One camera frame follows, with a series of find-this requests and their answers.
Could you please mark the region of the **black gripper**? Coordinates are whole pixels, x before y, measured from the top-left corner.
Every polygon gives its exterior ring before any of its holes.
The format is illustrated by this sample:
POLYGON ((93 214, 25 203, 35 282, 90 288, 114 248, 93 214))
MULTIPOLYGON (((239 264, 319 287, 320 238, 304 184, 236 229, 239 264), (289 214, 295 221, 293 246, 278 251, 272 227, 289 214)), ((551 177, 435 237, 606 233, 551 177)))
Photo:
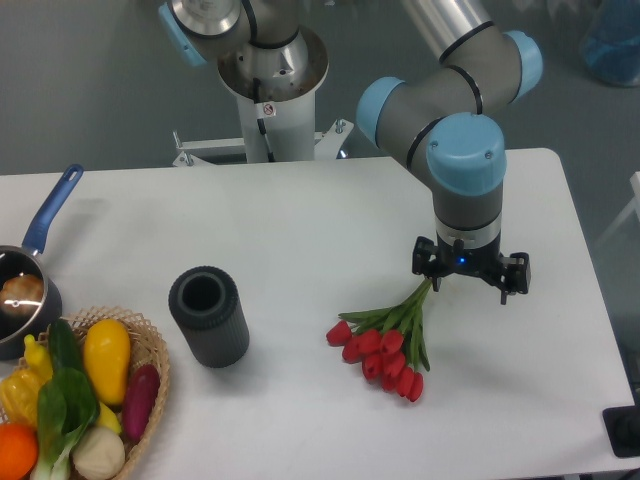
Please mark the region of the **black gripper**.
POLYGON ((509 296, 529 293, 530 258, 526 252, 505 257, 500 245, 500 236, 479 248, 466 247, 461 240, 453 246, 440 237, 434 242, 418 236, 412 252, 412 273, 428 279, 434 292, 440 291, 441 279, 452 274, 501 284, 500 303, 505 305, 509 296))

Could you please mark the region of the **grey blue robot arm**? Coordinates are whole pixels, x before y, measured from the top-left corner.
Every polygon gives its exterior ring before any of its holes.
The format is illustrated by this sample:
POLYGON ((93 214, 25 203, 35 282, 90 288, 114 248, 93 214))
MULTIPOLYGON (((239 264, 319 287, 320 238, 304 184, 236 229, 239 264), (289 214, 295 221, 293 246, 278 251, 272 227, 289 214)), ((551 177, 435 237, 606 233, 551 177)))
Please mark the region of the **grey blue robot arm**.
MULTIPOLYGON (((525 294, 529 257, 500 250, 506 154, 492 113, 540 80, 541 52, 502 32, 477 1, 407 1, 440 67, 411 85, 373 82, 356 109, 360 131, 426 185, 436 236, 419 238, 412 270, 433 284, 476 277, 503 296, 525 294)), ((185 62, 213 63, 237 100, 247 160, 310 160, 315 93, 328 71, 323 42, 295 1, 166 1, 158 10, 185 62)))

